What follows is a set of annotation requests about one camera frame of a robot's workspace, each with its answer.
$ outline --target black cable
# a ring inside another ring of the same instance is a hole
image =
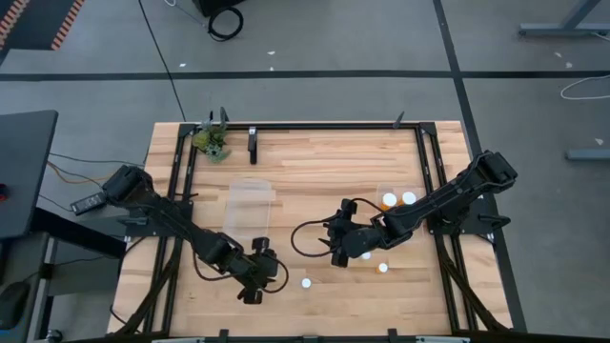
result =
[[[43,195],[43,194],[38,194],[38,196],[40,196],[41,198],[43,198],[43,199],[45,199],[45,200],[49,201],[49,202],[50,202],[50,203],[52,203],[53,205],[57,206],[58,208],[60,208],[60,209],[62,209],[62,210],[64,210],[64,211],[66,211],[66,212],[74,213],[74,211],[72,211],[71,209],[69,209],[69,208],[66,208],[66,207],[63,207],[63,206],[59,205],[58,203],[54,202],[53,200],[50,200],[48,197],[46,197],[46,196],[45,196],[45,195]]]
[[[55,156],[55,157],[66,158],[66,159],[76,161],[76,162],[84,162],[84,163],[122,163],[122,164],[126,164],[126,165],[137,166],[137,167],[144,166],[142,164],[121,161],[121,160],[88,160],[88,159],[83,159],[83,158],[70,157],[70,156],[63,155],[61,153],[55,153],[55,152],[49,152],[49,155]]]
[[[131,244],[126,250],[125,250],[125,254],[123,255],[123,257],[125,257],[125,255],[130,252],[133,248],[137,247],[138,244],[142,243],[143,240],[145,240],[146,237],[140,237],[138,240],[136,240],[135,242],[133,242],[133,244]]]
[[[268,294],[278,293],[281,290],[283,290],[286,287],[286,285],[288,285],[288,280],[290,278],[290,273],[288,272],[288,267],[286,267],[284,262],[278,260],[275,257],[271,257],[271,256],[267,256],[267,257],[273,259],[273,261],[277,262],[280,266],[282,266],[282,268],[284,269],[284,272],[286,272],[286,279],[284,280],[284,283],[278,289],[276,289],[276,290],[267,290],[267,289],[264,289],[264,288],[260,287],[260,285],[258,285],[258,287],[260,288],[261,291],[263,291],[265,293],[268,293]]]
[[[149,18],[146,15],[144,6],[142,5],[142,0],[137,0],[137,3],[140,5],[140,9],[142,10],[142,15],[144,16],[144,21],[146,22],[146,26],[149,28],[149,32],[151,33],[151,37],[152,37],[152,41],[154,42],[154,46],[156,47],[156,50],[159,53],[161,62],[163,62],[163,67],[165,67],[165,72],[168,74],[168,77],[170,78],[170,82],[172,83],[173,95],[175,95],[175,100],[178,102],[178,107],[180,108],[180,114],[182,114],[182,120],[186,122],[187,117],[184,115],[184,110],[182,109],[182,103],[180,103],[180,98],[178,97],[178,92],[175,89],[175,84],[173,83],[172,73],[170,72],[170,69],[168,68],[167,63],[165,63],[165,58],[163,58],[163,53],[161,53],[159,44],[156,42],[156,38],[154,37],[153,29],[151,28],[151,23],[149,23]]]
[[[59,267],[59,266],[65,266],[65,265],[69,265],[72,263],[77,263],[77,262],[89,262],[89,261],[96,261],[98,259],[102,259],[102,258],[107,258],[106,256],[98,256],[98,257],[94,257],[94,258],[79,258],[79,259],[75,259],[72,261],[68,261],[68,262],[63,262],[63,263],[58,263],[58,264],[53,264],[53,267]],[[31,273],[30,275],[28,275],[27,277],[24,277],[24,279],[21,282],[26,282],[27,279],[31,278],[32,276],[39,274],[40,271],[36,271]]]
[[[487,236],[487,234],[475,234],[475,236],[477,236],[478,238],[484,240],[485,242],[491,244],[491,245],[495,245],[496,243],[494,242],[494,240],[492,240],[491,238],[489,238]]]
[[[238,276],[238,274],[236,274],[236,273],[222,275],[222,276],[218,276],[218,277],[205,276],[204,274],[201,273],[201,270],[199,270],[199,266],[197,266],[197,256],[196,256],[196,253],[194,252],[194,249],[193,249],[193,267],[194,267],[194,271],[197,273],[197,276],[199,276],[200,278],[202,278],[206,281],[220,281],[220,280],[228,279],[228,278],[231,278],[234,276]]]
[[[234,13],[237,16],[237,19],[239,19],[239,25],[237,26],[237,29],[235,29],[235,31],[233,31],[229,34],[222,34],[214,29],[214,20],[216,20],[218,15],[220,15],[221,13],[223,13],[225,11]],[[234,38],[241,32],[241,30],[243,28],[244,28],[244,16],[241,14],[241,12],[238,9],[236,9],[234,7],[226,7],[226,8],[221,8],[221,9],[216,10],[214,13],[212,13],[212,15],[210,15],[210,20],[208,21],[208,34],[216,42],[226,42],[229,39]]]
[[[296,235],[296,232],[298,232],[299,230],[301,230],[302,228],[304,228],[308,225],[326,223],[326,222],[329,222],[329,221],[337,218],[338,216],[339,216],[339,213],[337,213],[333,216],[330,216],[328,218],[322,219],[322,220],[312,220],[312,221],[308,221],[308,222],[302,223],[299,226],[297,226],[290,235],[290,244],[293,246],[293,249],[295,250],[295,252],[297,252],[298,254],[303,255],[305,257],[322,257],[322,256],[326,256],[327,254],[335,252],[336,250],[328,250],[327,252],[321,252],[321,253],[302,252],[299,248],[296,247],[295,235]]]

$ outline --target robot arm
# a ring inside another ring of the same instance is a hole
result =
[[[435,216],[444,225],[459,226],[468,215],[470,204],[486,192],[499,193],[513,186],[517,173],[498,152],[479,154],[468,168],[438,190],[419,199],[413,205],[402,205],[384,211],[366,199],[343,199],[335,215],[320,222],[328,230],[332,264],[347,267],[348,259],[357,258],[377,248],[391,249],[413,236],[422,221]],[[352,222],[356,202],[368,203],[379,210],[370,225]]]
[[[190,242],[196,256],[210,268],[228,274],[220,278],[233,277],[241,283],[244,289],[237,297],[243,299],[244,303],[260,304],[263,292],[276,293],[283,288],[273,291],[266,289],[269,283],[274,282],[272,277],[277,275],[277,265],[285,268],[275,252],[268,249],[268,238],[255,239],[254,253],[244,253],[243,247],[230,236],[199,228],[184,217],[172,200],[154,191],[151,176],[137,167],[121,167],[104,184],[103,189],[112,205],[141,210],[154,222],[169,228],[176,237]],[[288,271],[286,273],[284,285],[288,281]]]

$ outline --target wire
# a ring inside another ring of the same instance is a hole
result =
[[[177,4],[177,0],[173,0],[173,2],[170,2],[169,0],[163,0],[163,1],[169,7],[177,8],[177,9],[181,10],[184,14],[190,16],[191,19],[193,19],[195,23],[201,25],[204,28],[207,27],[208,28],[208,34],[216,42],[226,42],[226,41],[234,38],[235,36],[237,36],[241,32],[241,30],[244,28],[244,16],[243,16],[243,14],[241,14],[241,12],[238,9],[236,9],[234,7],[229,6],[229,7],[220,8],[220,9],[217,9],[216,11],[214,11],[210,15],[210,20],[208,21],[208,25],[206,26],[206,24],[204,22],[202,22],[199,19],[195,18],[192,14],[188,13],[186,10],[181,8]],[[239,24],[237,25],[237,29],[235,29],[233,32],[231,32],[229,34],[220,33],[220,32],[218,32],[217,30],[214,29],[214,20],[216,20],[218,15],[220,15],[221,13],[223,13],[225,11],[232,12],[233,14],[235,14],[237,16],[237,19],[239,20]]]
[[[68,175],[82,177],[82,178],[84,178],[85,180],[89,180],[89,182],[92,182],[92,183],[94,183],[95,185],[97,185],[97,187],[99,187],[99,188],[100,188],[100,190],[102,189],[102,185],[100,185],[100,184],[99,184],[99,182],[95,181],[94,179],[92,179],[92,178],[90,178],[90,177],[87,177],[87,176],[84,176],[84,175],[81,175],[81,174],[77,174],[77,173],[75,173],[75,172],[65,171],[65,170],[63,170],[63,169],[61,169],[61,168],[57,167],[57,165],[55,165],[55,164],[53,164],[53,163],[51,163],[51,162],[47,162],[47,163],[48,163],[50,166],[52,166],[52,168],[54,167],[53,169],[58,169],[60,172],[62,172],[62,173],[66,173],[66,174],[68,174]]]
[[[599,33],[593,32],[591,33],[592,35],[601,38],[605,41],[610,42],[610,38],[608,37],[604,37]],[[601,99],[610,99],[610,94],[608,95],[600,95],[600,96],[567,96],[565,95],[565,92],[573,87],[575,87],[576,85],[579,85],[583,82],[587,82],[587,81],[591,81],[591,80],[601,80],[601,79],[605,79],[610,77],[610,75],[605,75],[605,76],[595,76],[595,77],[587,77],[587,78],[583,78],[582,80],[579,80],[575,83],[569,84],[568,86],[566,86],[563,90],[561,90],[559,92],[559,96],[561,96],[561,99],[564,100],[601,100]]]
[[[52,164],[52,162],[47,162],[47,166],[51,167],[51,168],[52,168],[52,169],[55,171],[55,173],[57,174],[57,176],[58,176],[58,177],[59,177],[59,178],[60,178],[60,179],[61,179],[63,182],[65,182],[65,183],[67,183],[67,184],[71,184],[71,185],[82,185],[82,184],[85,184],[85,183],[90,183],[90,182],[91,182],[90,180],[78,180],[78,181],[76,181],[76,180],[68,180],[68,179],[66,179],[66,178],[65,178],[65,177],[64,177],[64,176],[63,176],[63,175],[62,175],[62,174],[59,172],[59,170],[57,169],[57,166],[55,166],[54,164]],[[104,176],[104,177],[98,177],[98,178],[94,178],[94,179],[92,179],[92,180],[95,180],[95,181],[104,181],[104,180],[108,180],[109,178],[111,178],[111,176],[112,176],[112,175],[113,175],[113,173],[108,174],[108,175],[106,175],[106,176]]]
[[[121,161],[121,160],[89,160],[89,159],[84,159],[84,158],[70,157],[70,156],[63,155],[61,153],[55,153],[55,152],[49,152],[49,155],[55,156],[55,157],[67,158],[67,159],[70,159],[70,160],[76,161],[76,162],[85,162],[85,163],[122,163],[122,164],[130,165],[130,166],[144,167],[143,164],[127,162],[127,161]]]
[[[140,237],[140,239],[136,240],[135,242],[133,242],[133,244],[131,244],[126,250],[125,250],[125,254],[123,255],[123,257],[125,257],[126,254],[128,254],[133,248],[137,247],[138,244],[142,243],[142,241],[146,239],[146,237]]]
[[[305,257],[322,257],[322,256],[326,256],[327,254],[333,253],[336,251],[336,249],[330,249],[327,252],[321,252],[321,253],[307,253],[307,252],[302,252],[299,248],[296,247],[295,244],[295,235],[296,233],[301,230],[302,228],[308,226],[308,225],[313,225],[313,224],[322,224],[322,223],[326,223],[329,222],[335,218],[337,218],[339,216],[339,213],[332,215],[328,218],[322,219],[322,220],[312,220],[312,221],[308,221],[305,223],[300,224],[299,226],[297,226],[293,232],[290,235],[290,244],[293,246],[293,249],[295,250],[295,252],[298,252],[298,254],[303,255]]]
[[[53,264],[53,267],[59,267],[59,266],[65,266],[65,265],[69,265],[72,263],[78,263],[78,262],[90,262],[90,261],[96,261],[98,259],[102,259],[102,258],[107,258],[106,256],[98,256],[98,257],[94,257],[94,258],[79,258],[79,259],[75,259],[73,261],[68,261],[68,262],[63,262],[63,263],[58,263],[58,264]],[[31,278],[34,275],[39,274],[40,271],[36,271],[31,273],[30,275],[24,277],[24,279],[21,282],[26,282],[27,279]]]
[[[62,209],[62,210],[64,210],[64,211],[66,211],[66,212],[70,212],[70,213],[72,213],[72,212],[73,212],[71,209],[66,208],[66,207],[63,207],[63,206],[61,206],[61,205],[57,204],[56,202],[54,202],[53,200],[50,200],[48,197],[46,197],[46,196],[45,196],[45,195],[43,195],[43,194],[38,194],[38,196],[40,196],[41,198],[43,198],[43,199],[45,199],[45,200],[49,201],[49,202],[50,202],[50,203],[52,203],[53,205],[57,206],[58,208],[60,208],[60,209]]]
[[[286,267],[284,262],[278,260],[275,257],[271,257],[271,256],[266,256],[266,257],[271,258],[273,261],[277,262],[280,266],[282,266],[282,268],[284,269],[284,272],[286,272],[286,279],[284,280],[284,283],[278,289],[276,289],[276,290],[267,290],[267,289],[264,289],[264,288],[260,287],[259,285],[258,285],[258,287],[260,288],[261,291],[263,291],[265,293],[268,293],[268,294],[278,293],[281,290],[283,290],[286,287],[286,285],[288,285],[288,280],[290,278],[290,273],[288,272],[288,267]]]
[[[194,266],[194,271],[197,273],[197,276],[199,276],[200,278],[202,278],[206,281],[220,281],[220,280],[228,279],[228,278],[231,278],[234,276],[239,276],[238,273],[222,275],[222,276],[218,276],[218,277],[205,276],[204,274],[201,273],[201,270],[199,270],[199,266],[197,265],[197,256],[194,252],[194,249],[193,249],[193,266]]]
[[[475,234],[475,236],[477,236],[478,238],[484,240],[487,243],[490,243],[492,245],[495,245],[496,243],[494,243],[494,240],[492,240],[490,237],[487,236],[487,234]]]
[[[591,34],[593,34],[594,36],[596,36],[596,37],[598,37],[598,38],[601,38],[601,39],[603,39],[603,40],[606,40],[606,41],[610,42],[610,38],[608,38],[608,37],[604,37],[604,36],[602,36],[601,34],[599,34],[599,33],[597,33],[597,32],[593,32],[593,33],[591,33]]]
[[[175,95],[175,100],[178,102],[178,108],[180,108],[180,114],[182,115],[182,120],[186,122],[187,117],[186,117],[186,115],[184,115],[184,110],[182,109],[182,103],[180,102],[180,97],[178,97],[178,92],[175,89],[175,84],[173,83],[172,73],[170,72],[170,69],[168,68],[168,64],[165,63],[165,58],[163,58],[163,53],[161,53],[159,44],[156,42],[156,38],[154,37],[153,29],[151,28],[151,23],[149,23],[149,18],[146,15],[144,6],[142,5],[142,0],[137,0],[137,3],[140,5],[140,9],[142,10],[142,15],[144,16],[144,21],[146,22],[146,26],[149,28],[149,32],[151,33],[151,37],[152,37],[152,41],[154,42],[156,51],[159,53],[161,62],[163,62],[163,67],[165,68],[165,72],[168,74],[168,77],[170,78],[170,83],[172,83],[173,95]]]

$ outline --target black clamp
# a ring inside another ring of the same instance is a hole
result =
[[[318,336],[314,336],[314,335],[303,336],[303,343],[317,343],[318,341],[319,341]]]
[[[390,343],[398,343],[398,330],[388,329],[388,340]]]
[[[257,135],[258,135],[258,130],[256,129],[256,127],[250,127],[248,129],[248,151],[250,152],[250,164],[251,165],[256,164],[256,155],[257,155],[256,141],[258,140]]]
[[[221,329],[220,333],[218,333],[218,343],[227,343],[229,342],[229,330]]]

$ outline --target transparent container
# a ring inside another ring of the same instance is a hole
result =
[[[222,231],[248,250],[254,238],[267,235],[271,202],[274,200],[275,191],[269,181],[235,180],[229,187]]]

